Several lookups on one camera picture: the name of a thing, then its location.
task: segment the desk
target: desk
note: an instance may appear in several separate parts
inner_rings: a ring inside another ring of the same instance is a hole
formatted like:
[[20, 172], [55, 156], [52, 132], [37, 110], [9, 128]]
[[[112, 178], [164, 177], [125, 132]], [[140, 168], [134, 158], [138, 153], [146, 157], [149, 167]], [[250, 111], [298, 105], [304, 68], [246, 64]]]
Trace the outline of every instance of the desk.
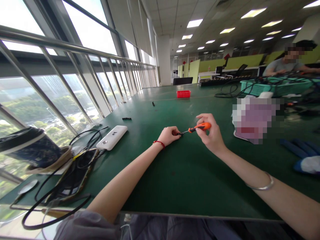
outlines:
[[[259, 67], [248, 67], [248, 68], [245, 68], [245, 70], [256, 70], [256, 69], [259, 69]], [[238, 69], [223, 69], [222, 72], [236, 72], [238, 71]]]
[[[230, 117], [232, 99], [215, 98], [214, 94], [220, 93], [220, 88], [200, 88], [198, 84], [147, 88], [114, 110], [102, 121], [104, 126], [110, 126], [102, 132], [103, 136], [116, 125], [128, 126], [128, 132], [96, 162], [82, 194], [96, 196], [117, 173], [157, 140], [164, 127], [177, 126], [180, 131], [185, 131], [196, 124], [196, 115], [213, 113], [224, 142], [231, 151], [320, 201], [317, 191], [319, 180], [293, 170], [294, 163], [299, 160], [293, 153], [275, 141], [253, 145], [233, 136], [234, 126]], [[177, 99], [178, 90], [190, 90], [191, 98]], [[122, 117], [131, 117], [132, 120], [124, 121]], [[289, 115], [285, 119], [284, 138], [299, 137], [319, 144], [320, 136], [312, 133], [318, 125], [319, 118]], [[88, 139], [89, 136], [80, 139], [79, 144]], [[46, 176], [31, 176], [26, 182], [32, 179], [42, 183]], [[50, 179], [47, 189], [53, 187], [57, 179]], [[18, 202], [18, 206], [33, 205], [38, 188], [39, 184]], [[12, 203], [19, 189], [17, 187], [8, 193], [0, 204]], [[78, 204], [60, 206], [60, 209], [71, 209]], [[122, 211], [223, 219], [280, 219], [226, 164], [209, 152], [196, 133], [185, 134], [159, 153]]]
[[200, 82], [201, 77], [210, 76], [210, 80], [212, 80], [212, 76], [218, 76], [219, 73], [214, 72], [201, 72], [198, 74], [198, 83]]

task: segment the red string bracelet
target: red string bracelet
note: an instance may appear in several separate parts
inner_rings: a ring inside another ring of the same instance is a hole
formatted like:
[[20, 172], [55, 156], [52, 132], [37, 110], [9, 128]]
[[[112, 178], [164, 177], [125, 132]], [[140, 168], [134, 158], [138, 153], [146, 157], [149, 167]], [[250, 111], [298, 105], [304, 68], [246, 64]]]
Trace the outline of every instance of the red string bracelet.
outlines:
[[156, 142], [161, 143], [161, 145], [163, 146], [163, 149], [165, 149], [165, 148], [166, 148], [166, 146], [165, 146], [162, 142], [160, 142], [160, 141], [154, 141], [153, 143], [156, 143]]

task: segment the blue glove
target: blue glove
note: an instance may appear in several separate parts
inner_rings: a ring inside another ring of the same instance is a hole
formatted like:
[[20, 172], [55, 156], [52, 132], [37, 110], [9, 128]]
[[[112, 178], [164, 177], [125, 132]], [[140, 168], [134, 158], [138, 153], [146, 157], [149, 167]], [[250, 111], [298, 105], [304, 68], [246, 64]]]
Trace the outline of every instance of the blue glove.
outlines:
[[320, 147], [312, 142], [303, 142], [295, 138], [292, 143], [283, 139], [281, 144], [291, 152], [302, 158], [295, 163], [293, 169], [302, 172], [320, 175]]

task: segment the hand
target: hand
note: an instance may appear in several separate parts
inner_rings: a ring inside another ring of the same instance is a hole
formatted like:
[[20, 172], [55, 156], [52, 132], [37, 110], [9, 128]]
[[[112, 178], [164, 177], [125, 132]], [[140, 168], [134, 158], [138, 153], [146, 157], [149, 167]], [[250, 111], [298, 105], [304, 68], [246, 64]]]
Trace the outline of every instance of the hand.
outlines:
[[197, 134], [206, 147], [215, 155], [226, 151], [227, 147], [224, 145], [219, 126], [217, 125], [213, 115], [211, 113], [202, 113], [196, 116], [196, 118], [200, 118], [200, 120], [197, 122], [197, 125], [203, 122], [208, 122], [211, 124], [209, 135], [206, 134], [206, 131], [196, 128]]
[[277, 71], [277, 74], [284, 74], [284, 73], [286, 73], [287, 71], [285, 70], [285, 69], [281, 69], [281, 70], [279, 70], [279, 71]]
[[162, 130], [158, 141], [162, 142], [165, 146], [168, 146], [173, 141], [181, 138], [181, 135], [177, 135], [177, 133], [180, 133], [177, 127], [166, 127]]

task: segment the green basket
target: green basket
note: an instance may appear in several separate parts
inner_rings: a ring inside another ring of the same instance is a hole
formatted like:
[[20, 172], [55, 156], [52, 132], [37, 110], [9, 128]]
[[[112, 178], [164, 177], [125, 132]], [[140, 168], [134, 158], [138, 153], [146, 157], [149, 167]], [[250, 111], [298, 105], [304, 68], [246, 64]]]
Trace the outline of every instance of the green basket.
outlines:
[[[281, 78], [268, 78], [269, 82], [278, 82]], [[244, 93], [259, 96], [262, 92], [273, 92], [274, 97], [284, 96], [288, 94], [300, 94], [305, 90], [309, 89], [313, 83], [308, 79], [303, 80], [299, 83], [289, 83], [291, 80], [298, 80], [297, 78], [289, 78], [288, 80], [284, 80], [281, 85], [267, 85], [256, 83], [253, 85], [253, 81], [244, 80], [241, 81], [241, 91], [247, 88]]]

